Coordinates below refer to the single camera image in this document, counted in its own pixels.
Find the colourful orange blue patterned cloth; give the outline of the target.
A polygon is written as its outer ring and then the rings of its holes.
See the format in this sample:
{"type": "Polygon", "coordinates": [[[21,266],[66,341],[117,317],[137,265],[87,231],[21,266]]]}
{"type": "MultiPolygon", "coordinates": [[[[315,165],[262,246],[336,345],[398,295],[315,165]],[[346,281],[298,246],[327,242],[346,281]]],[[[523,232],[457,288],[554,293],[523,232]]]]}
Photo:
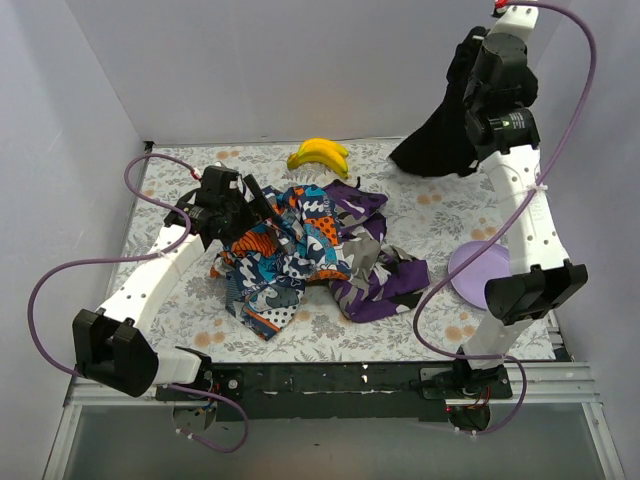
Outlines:
{"type": "Polygon", "coordinates": [[[348,280],[351,265],[343,255],[335,204],[323,188],[264,193],[282,213],[294,252],[244,252],[242,236],[219,252],[210,275],[226,281],[225,309],[268,341],[294,318],[307,283],[348,280]]]}

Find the black cloth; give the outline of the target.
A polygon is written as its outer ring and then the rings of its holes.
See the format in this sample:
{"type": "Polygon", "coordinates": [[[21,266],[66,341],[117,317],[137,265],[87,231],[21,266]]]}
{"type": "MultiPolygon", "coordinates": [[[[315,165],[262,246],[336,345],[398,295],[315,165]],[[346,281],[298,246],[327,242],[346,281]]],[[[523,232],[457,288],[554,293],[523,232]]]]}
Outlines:
{"type": "Polygon", "coordinates": [[[476,26],[456,46],[446,73],[447,86],[441,104],[389,154],[401,171],[423,178],[451,174],[464,178],[477,171],[475,147],[465,130],[463,98],[486,34],[486,28],[476,26]]]}

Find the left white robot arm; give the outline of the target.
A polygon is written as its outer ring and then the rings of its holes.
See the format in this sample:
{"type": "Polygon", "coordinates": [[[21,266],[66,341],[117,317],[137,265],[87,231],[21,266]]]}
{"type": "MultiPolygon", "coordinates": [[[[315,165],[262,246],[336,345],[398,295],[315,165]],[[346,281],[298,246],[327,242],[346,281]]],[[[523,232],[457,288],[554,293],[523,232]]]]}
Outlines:
{"type": "Polygon", "coordinates": [[[152,386],[195,385],[207,356],[147,340],[161,306],[214,241],[225,246],[275,216],[251,175],[209,166],[196,189],[169,207],[152,249],[96,310],[81,310],[72,333],[79,374],[132,397],[152,386]]]}

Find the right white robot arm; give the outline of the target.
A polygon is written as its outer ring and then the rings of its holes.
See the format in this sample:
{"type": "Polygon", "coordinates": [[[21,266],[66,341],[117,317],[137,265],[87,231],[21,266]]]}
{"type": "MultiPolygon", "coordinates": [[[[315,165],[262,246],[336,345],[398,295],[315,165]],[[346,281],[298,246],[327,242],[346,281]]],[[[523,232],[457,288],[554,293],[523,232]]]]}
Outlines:
{"type": "Polygon", "coordinates": [[[518,37],[490,33],[480,43],[464,97],[466,133],[476,149],[507,229],[510,273],[484,287],[487,313],[461,347],[471,370],[502,365],[518,337],[582,286],[585,266],[562,245],[541,184],[540,139],[518,37]]]}

